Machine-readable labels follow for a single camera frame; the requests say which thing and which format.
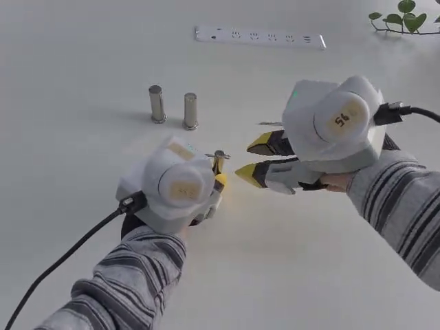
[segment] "electrical outlet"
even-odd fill
[[[195,39],[211,43],[238,43],[272,47],[302,47],[325,50],[320,34],[298,34],[284,31],[247,30],[231,27],[197,26]]]

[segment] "small metal part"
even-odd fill
[[[214,162],[212,164],[212,170],[214,171],[214,174],[220,174],[223,171],[223,164],[225,160],[230,160],[231,156],[226,155],[223,150],[217,150],[215,151],[214,155],[206,153],[205,154],[208,157],[214,158]]]
[[[187,131],[192,131],[199,126],[197,122],[197,96],[194,93],[185,94],[185,114],[182,125]]]
[[[259,122],[258,125],[262,126],[282,126],[282,122]]]
[[[122,205],[128,206],[128,205],[130,205],[133,202],[134,202],[134,199],[132,197],[129,197],[129,198],[127,198],[127,199],[122,201]]]
[[[389,104],[390,109],[400,109],[404,106],[403,102],[394,102]]]
[[[151,120],[156,124],[161,124],[166,120],[162,88],[160,86],[153,85],[148,88],[148,92],[150,94],[151,103]]]

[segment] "metal cylinder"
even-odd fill
[[[199,123],[197,122],[197,96],[194,93],[185,94],[183,126],[187,131],[192,131],[199,126]]]
[[[156,124],[161,124],[166,120],[164,111],[164,100],[162,98],[162,88],[154,85],[148,88],[151,103],[151,120]]]

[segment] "gray striped sweater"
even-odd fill
[[[354,176],[348,196],[425,283],[440,290],[440,173],[403,151],[384,151]],[[155,329],[186,256],[175,235],[127,217],[121,244],[79,280],[71,300],[36,329]]]

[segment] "black power cable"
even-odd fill
[[[402,116],[407,116],[412,113],[417,113],[440,123],[440,115],[437,113],[422,108],[403,106],[401,102],[381,104],[374,115],[374,123],[377,126],[394,124],[395,122],[403,121]]]
[[[14,324],[15,320],[17,319],[17,316],[20,314],[21,310],[23,309],[24,305],[28,301],[29,297],[32,295],[32,293],[35,291],[35,289],[40,285],[40,283],[48,277],[56,268],[58,268],[61,264],[63,264],[73,253],[76,252],[77,249],[79,249],[85,242],[87,242],[90,237],[92,237],[94,234],[99,231],[102,227],[107,225],[110,221],[115,219],[116,217],[119,217],[120,215],[123,215],[124,213],[127,213],[128,215],[132,215],[136,213],[137,211],[145,208],[147,205],[146,197],[142,191],[135,192],[132,195],[129,195],[128,197],[124,198],[120,203],[119,207],[116,211],[112,212],[107,218],[102,220],[99,224],[97,224],[95,227],[90,229],[86,235],[81,237],[81,239],[74,244],[64,255],[59,258],[52,266],[47,268],[29,287],[29,289],[26,291],[23,298],[20,300],[19,305],[16,307],[14,313],[12,314],[11,318],[9,319],[5,330],[10,330],[12,328],[12,325]]]
[[[435,112],[425,110],[422,108],[417,107],[403,107],[401,108],[401,114],[404,115],[410,115],[412,113],[417,113],[418,115],[422,115],[428,118],[431,118],[435,120],[436,122],[440,123],[440,115],[436,114]]]

